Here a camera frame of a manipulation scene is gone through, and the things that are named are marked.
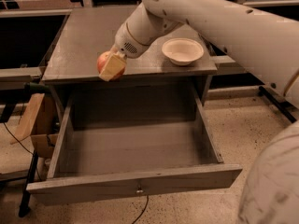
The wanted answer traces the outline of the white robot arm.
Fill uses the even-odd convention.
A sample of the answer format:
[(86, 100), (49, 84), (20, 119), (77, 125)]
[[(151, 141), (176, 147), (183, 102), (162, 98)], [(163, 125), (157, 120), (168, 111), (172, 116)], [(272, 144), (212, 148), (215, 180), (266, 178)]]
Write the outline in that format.
[[(299, 22), (226, 0), (142, 0), (97, 61), (123, 74), (158, 37), (187, 24), (277, 94), (299, 106)], [(299, 224), (299, 121), (260, 153), (245, 182), (237, 224)]]

